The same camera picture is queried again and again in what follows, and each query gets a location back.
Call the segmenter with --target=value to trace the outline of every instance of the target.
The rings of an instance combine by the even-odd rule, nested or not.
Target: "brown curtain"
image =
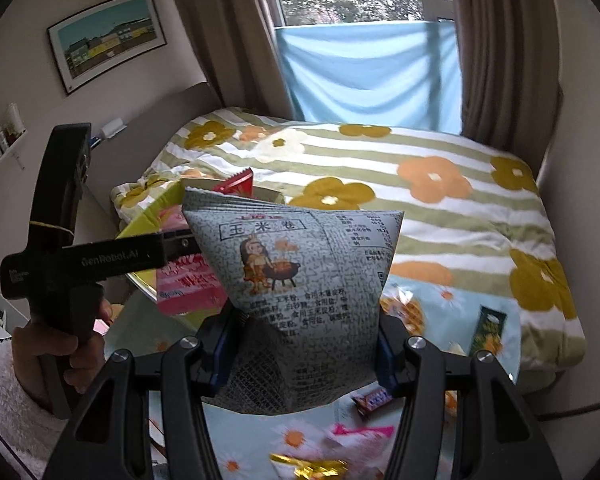
[[[175,0],[209,84],[225,106],[292,118],[267,0]]]
[[[454,0],[462,134],[538,174],[559,109],[554,0]]]

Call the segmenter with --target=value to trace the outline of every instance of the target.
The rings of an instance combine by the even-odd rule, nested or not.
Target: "yellow rubber band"
[[[30,220],[29,224],[30,225],[37,225],[38,227],[48,227],[49,229],[60,229],[61,231],[65,231],[65,232],[69,233],[71,236],[75,236],[72,231],[70,231],[66,227],[62,227],[62,226],[59,226],[59,225],[45,224],[44,222],[36,222],[35,220]]]

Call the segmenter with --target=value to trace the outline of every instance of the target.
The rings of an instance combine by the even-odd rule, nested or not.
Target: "wall shelf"
[[[0,165],[3,163],[4,159],[7,158],[8,156],[12,156],[18,163],[18,165],[20,166],[21,170],[24,170],[24,166],[22,165],[20,158],[18,157],[18,153],[16,152],[17,147],[20,144],[20,141],[26,137],[27,132],[24,132],[21,136],[19,136],[16,141],[8,147],[7,151],[4,152],[2,154],[2,156],[0,157]]]

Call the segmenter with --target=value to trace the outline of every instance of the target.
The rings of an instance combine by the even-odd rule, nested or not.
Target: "striped bedding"
[[[180,176],[255,182],[294,205],[404,211],[391,274],[513,298],[520,370],[555,372],[586,348],[529,168],[464,137],[284,121],[224,108],[183,126],[142,178],[112,190],[129,222]]]

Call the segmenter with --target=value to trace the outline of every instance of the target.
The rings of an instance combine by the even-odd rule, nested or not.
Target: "green snack packet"
[[[507,314],[481,305],[480,318],[475,327],[469,355],[478,350],[488,350],[497,355],[502,350],[502,330],[506,319]]]

